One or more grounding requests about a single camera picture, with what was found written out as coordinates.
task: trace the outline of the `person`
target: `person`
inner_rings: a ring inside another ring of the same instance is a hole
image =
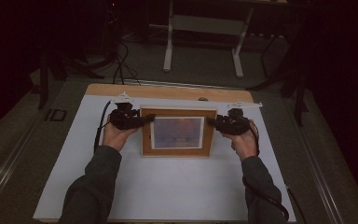
[[[103,130],[103,143],[86,166],[85,174],[67,190],[59,223],[106,223],[115,194],[121,155],[128,137],[138,129],[121,131],[111,123]],[[251,131],[242,135],[222,135],[231,140],[231,147],[241,161],[243,181],[281,202],[281,192],[273,184],[267,167],[257,156],[258,138]],[[286,223],[282,211],[246,188],[249,223]]]

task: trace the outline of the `wooden frame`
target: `wooden frame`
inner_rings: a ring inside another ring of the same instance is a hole
[[[216,107],[141,105],[141,116],[156,115],[142,128],[144,157],[209,157]]]

